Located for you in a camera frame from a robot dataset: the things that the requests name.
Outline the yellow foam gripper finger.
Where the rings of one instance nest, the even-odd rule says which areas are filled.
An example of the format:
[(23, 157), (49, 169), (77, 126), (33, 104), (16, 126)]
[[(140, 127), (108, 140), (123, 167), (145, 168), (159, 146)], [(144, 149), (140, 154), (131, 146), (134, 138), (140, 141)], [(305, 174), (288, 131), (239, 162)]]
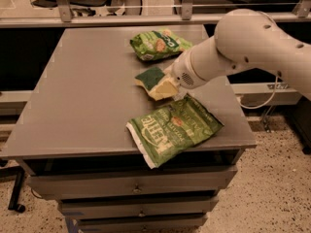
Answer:
[(155, 88), (155, 98), (165, 99), (178, 93), (178, 88), (170, 81), (159, 83)]
[(169, 65), (168, 67), (166, 67), (166, 68), (163, 70), (163, 73), (164, 73), (166, 76), (173, 78), (173, 77), (174, 77), (173, 66), (172, 66), (172, 65)]

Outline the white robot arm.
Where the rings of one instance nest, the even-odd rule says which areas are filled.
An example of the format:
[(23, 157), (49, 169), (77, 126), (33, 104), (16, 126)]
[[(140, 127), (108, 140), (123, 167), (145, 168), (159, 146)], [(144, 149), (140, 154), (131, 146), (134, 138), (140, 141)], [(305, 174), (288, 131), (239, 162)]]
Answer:
[(268, 72), (311, 99), (311, 45), (287, 34), (263, 12), (225, 14), (214, 35), (183, 52), (164, 72), (194, 89), (253, 68)]

